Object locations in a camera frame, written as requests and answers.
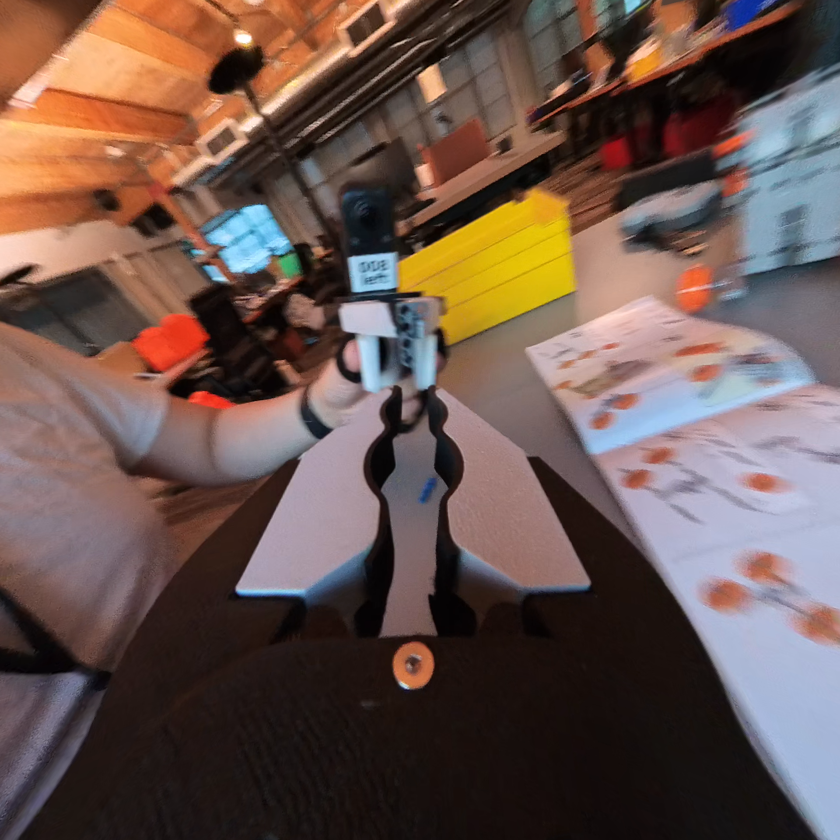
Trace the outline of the dark tracked toy chassis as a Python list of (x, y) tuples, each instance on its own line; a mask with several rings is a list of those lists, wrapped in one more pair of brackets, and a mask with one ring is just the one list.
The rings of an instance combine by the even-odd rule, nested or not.
[(636, 201), (619, 214), (624, 245), (698, 256), (707, 246), (707, 227), (721, 209), (722, 193), (722, 182), (711, 180)]

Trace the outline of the partly built toy robot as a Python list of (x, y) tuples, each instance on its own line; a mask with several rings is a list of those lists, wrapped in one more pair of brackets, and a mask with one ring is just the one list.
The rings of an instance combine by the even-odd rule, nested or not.
[(815, 70), (742, 109), (740, 147), (724, 155), (744, 176), (732, 197), (741, 277), (839, 253), (839, 65)]

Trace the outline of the grey desk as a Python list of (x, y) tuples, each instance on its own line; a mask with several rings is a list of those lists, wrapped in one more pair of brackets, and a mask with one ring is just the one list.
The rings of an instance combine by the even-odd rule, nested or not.
[(693, 637), (687, 614), (526, 354), (528, 347), (551, 339), (554, 328), (571, 325), (571, 307), (550, 303), (458, 344), (444, 376), (447, 393), (530, 455), (548, 461), (531, 463), (591, 578), (587, 592), (529, 597), (525, 618), (508, 604), (490, 614), (499, 613), (516, 628), (535, 622), (547, 633), (559, 629), (560, 607), (569, 605), (574, 614), (603, 614), (589, 624), (609, 638), (645, 632), (657, 646), (661, 637)]

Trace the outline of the person's left hand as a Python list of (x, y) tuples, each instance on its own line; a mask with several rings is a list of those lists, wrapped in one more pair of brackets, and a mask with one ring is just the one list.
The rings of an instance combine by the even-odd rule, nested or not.
[[(425, 397), (417, 389), (413, 377), (410, 374), (402, 377), (402, 374), (403, 368), (398, 362), (394, 385), (402, 390), (402, 423), (409, 427), (422, 415)], [(352, 334), (346, 333), (342, 337), (334, 356), (321, 367), (309, 386), (312, 409), (332, 428), (344, 425), (357, 405), (373, 395), (362, 386)]]

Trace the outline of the grey beam with blue pins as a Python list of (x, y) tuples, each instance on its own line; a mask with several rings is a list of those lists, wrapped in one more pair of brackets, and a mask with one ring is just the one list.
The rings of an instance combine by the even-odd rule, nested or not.
[(394, 323), (396, 351), (400, 365), (413, 371), (419, 342), (426, 338), (427, 305), (420, 297), (410, 297), (396, 303)]

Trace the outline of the black pole lamp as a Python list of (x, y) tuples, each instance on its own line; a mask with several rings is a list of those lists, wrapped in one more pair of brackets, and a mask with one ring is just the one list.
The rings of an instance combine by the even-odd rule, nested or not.
[(262, 120), (262, 130), (273, 154), (290, 173), (292, 180), (296, 183), (313, 215), (321, 225), (323, 233), (332, 242), (332, 247), (336, 249), (338, 246), (335, 244), (335, 231), (332, 224), (324, 214), (317, 197), (305, 182), (299, 163), (287, 152), (271, 117), (259, 104), (253, 89), (252, 82), (263, 69), (264, 63), (263, 50), (257, 45), (235, 47), (224, 54), (211, 70), (207, 80), (207, 89), (219, 96), (234, 92), (241, 92), (245, 95), (255, 115)]

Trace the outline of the yellow storage bin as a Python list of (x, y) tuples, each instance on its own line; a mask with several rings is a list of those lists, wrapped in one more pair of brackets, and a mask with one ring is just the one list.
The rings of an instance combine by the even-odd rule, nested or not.
[(576, 292), (569, 203), (535, 187), (398, 265), (400, 291), (443, 298), (448, 346)]

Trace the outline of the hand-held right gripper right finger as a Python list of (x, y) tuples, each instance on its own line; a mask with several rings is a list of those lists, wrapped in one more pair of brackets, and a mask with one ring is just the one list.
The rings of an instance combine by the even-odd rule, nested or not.
[(437, 517), (434, 589), (439, 636), (476, 632), (498, 605), (588, 592), (592, 581), (526, 452), (438, 388), (427, 393)]

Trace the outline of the open instruction booklet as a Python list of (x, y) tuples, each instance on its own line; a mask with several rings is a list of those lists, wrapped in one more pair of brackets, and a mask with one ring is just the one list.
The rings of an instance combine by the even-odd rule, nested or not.
[(636, 300), (526, 349), (821, 838), (839, 830), (838, 390)]

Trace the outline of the orange beanbag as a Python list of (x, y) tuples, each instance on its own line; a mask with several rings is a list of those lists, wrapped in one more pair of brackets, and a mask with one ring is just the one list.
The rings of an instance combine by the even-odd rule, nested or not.
[(197, 318), (173, 313), (164, 316), (158, 325), (141, 331), (131, 345), (150, 372), (162, 374), (204, 352), (209, 339)]

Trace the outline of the orange toy wheel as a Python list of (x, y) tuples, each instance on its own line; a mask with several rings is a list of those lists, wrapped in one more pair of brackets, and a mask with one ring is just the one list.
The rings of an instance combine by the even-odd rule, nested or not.
[(685, 269), (675, 284), (675, 303), (679, 310), (693, 316), (711, 303), (714, 273), (703, 264)]

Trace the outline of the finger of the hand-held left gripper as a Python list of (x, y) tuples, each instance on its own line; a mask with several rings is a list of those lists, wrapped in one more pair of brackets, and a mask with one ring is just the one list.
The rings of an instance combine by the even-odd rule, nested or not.
[(378, 393), (394, 385), (398, 351), (391, 306), (384, 301), (344, 302), (339, 306), (339, 321), (353, 335), (363, 388)]
[(420, 297), (418, 302), (418, 384), (433, 386), (437, 374), (448, 362), (448, 345), (440, 320), (445, 301), (440, 297)]

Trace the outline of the black wristband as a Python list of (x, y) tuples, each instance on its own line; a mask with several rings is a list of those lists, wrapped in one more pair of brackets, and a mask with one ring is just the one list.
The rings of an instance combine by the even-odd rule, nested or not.
[(315, 440), (322, 440), (331, 434), (333, 428), (324, 423), (321, 417), (312, 409), (310, 390), (309, 385), (301, 390), (299, 415), (308, 434)]

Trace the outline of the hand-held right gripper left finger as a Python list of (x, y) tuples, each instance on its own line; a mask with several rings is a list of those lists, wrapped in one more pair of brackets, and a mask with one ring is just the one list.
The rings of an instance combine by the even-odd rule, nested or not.
[(358, 637), (382, 630), (394, 571), (383, 487), (402, 421), (399, 387), (368, 395), (294, 469), (235, 593), (339, 613)]

